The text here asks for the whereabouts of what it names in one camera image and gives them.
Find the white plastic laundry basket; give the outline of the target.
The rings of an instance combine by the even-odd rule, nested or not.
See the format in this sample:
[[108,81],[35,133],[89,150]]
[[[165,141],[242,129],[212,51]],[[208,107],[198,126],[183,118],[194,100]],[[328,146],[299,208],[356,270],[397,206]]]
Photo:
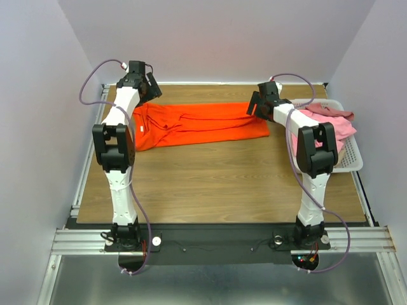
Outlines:
[[[297,109],[305,109],[302,105],[307,102],[306,99],[294,99],[292,103],[295,105]],[[331,99],[323,99],[317,98],[312,103],[321,103],[323,106],[332,107],[341,111],[345,111],[343,106],[336,100]],[[354,135],[348,137],[345,141],[344,148],[346,149],[346,156],[343,158],[341,162],[341,167],[336,168],[334,166],[333,172],[334,173],[345,173],[345,172],[353,172],[358,171],[363,166],[363,161],[361,154],[359,152],[359,148],[355,141]]]

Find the light pink t shirt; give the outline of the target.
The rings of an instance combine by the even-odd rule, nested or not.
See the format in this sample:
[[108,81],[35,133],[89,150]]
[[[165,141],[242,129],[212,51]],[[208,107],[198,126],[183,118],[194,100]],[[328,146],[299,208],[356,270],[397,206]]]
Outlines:
[[[307,117],[314,119],[319,123],[331,123],[333,125],[335,129],[336,148],[338,153],[343,149],[346,139],[356,133],[356,129],[352,126],[352,123],[343,117],[325,116],[306,109],[300,109],[300,111]],[[297,136],[292,133],[290,138],[290,147],[294,157],[296,157],[297,153],[297,144]],[[322,142],[315,140],[315,147],[321,146]]]

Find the orange t shirt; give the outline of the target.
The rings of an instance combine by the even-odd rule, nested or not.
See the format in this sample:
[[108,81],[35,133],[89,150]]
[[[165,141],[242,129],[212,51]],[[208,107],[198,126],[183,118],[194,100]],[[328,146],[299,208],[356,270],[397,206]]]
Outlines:
[[135,148],[185,146],[270,135],[266,121],[246,113],[244,102],[144,104],[133,111]]

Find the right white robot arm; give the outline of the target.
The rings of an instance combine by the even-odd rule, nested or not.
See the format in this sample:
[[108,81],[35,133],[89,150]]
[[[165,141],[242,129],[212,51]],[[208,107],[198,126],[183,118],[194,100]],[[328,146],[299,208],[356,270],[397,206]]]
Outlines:
[[248,115],[278,123],[286,129],[288,153],[302,188],[301,204],[296,216],[292,241],[307,248],[324,235],[324,197],[333,167],[338,162],[335,129],[331,123],[320,123],[279,96],[280,86],[274,81],[260,83],[252,93]]

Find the beige garment in basket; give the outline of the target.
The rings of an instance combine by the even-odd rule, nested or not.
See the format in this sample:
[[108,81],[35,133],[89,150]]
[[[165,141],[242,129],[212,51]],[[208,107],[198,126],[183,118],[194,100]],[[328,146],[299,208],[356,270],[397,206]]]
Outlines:
[[346,156],[346,149],[343,147],[339,152],[338,152],[338,162],[335,165],[336,168],[341,167],[341,162],[343,158]]

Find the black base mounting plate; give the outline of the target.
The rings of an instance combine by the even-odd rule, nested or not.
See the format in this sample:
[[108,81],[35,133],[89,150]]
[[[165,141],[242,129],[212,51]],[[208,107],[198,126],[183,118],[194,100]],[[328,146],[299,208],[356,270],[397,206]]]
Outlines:
[[317,251],[330,248],[327,232],[302,236],[294,224],[155,224],[139,238],[101,233],[104,250],[121,266],[215,264],[316,264]]

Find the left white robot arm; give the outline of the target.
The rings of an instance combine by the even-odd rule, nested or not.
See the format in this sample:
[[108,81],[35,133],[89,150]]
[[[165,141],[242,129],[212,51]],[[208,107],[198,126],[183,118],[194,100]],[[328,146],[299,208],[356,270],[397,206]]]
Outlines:
[[135,250],[142,245],[138,216],[131,191],[135,161],[135,132],[131,116],[136,107],[160,97],[162,92],[151,65],[138,60],[122,63],[126,74],[116,84],[116,97],[105,119],[93,126],[95,155],[107,178],[113,204],[111,232],[104,239],[112,245]]

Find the aluminium frame rail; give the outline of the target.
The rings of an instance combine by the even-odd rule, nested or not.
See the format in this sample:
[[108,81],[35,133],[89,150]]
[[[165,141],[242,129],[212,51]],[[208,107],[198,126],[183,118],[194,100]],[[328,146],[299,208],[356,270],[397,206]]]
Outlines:
[[98,229],[69,229],[70,224],[75,224],[79,215],[86,180],[90,171],[93,156],[93,144],[89,142],[86,157],[79,176],[78,186],[74,194],[69,217],[62,229],[56,230],[52,248],[46,266],[45,276],[38,297],[38,304],[51,304],[52,295],[56,287],[62,258],[65,256],[100,255],[104,253],[102,238]]

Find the dusty rose t shirt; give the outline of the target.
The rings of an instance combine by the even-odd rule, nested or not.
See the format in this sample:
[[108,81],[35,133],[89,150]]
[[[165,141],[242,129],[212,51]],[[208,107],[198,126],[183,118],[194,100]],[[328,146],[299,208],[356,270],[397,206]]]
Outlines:
[[332,118],[345,118],[348,121],[354,120],[354,113],[350,111],[341,111],[332,107],[323,106],[321,103],[312,103],[305,107],[306,110],[314,114],[320,114]]

